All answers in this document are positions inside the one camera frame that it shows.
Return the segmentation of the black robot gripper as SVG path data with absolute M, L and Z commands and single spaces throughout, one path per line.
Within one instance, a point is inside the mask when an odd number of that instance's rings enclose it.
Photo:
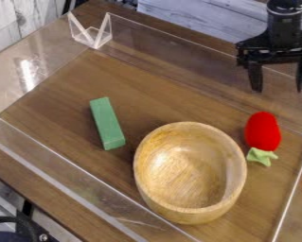
M 237 63 L 247 68 L 250 87 L 263 91 L 262 65 L 297 62 L 296 88 L 302 91 L 302 0 L 267 0 L 265 31 L 235 43 Z

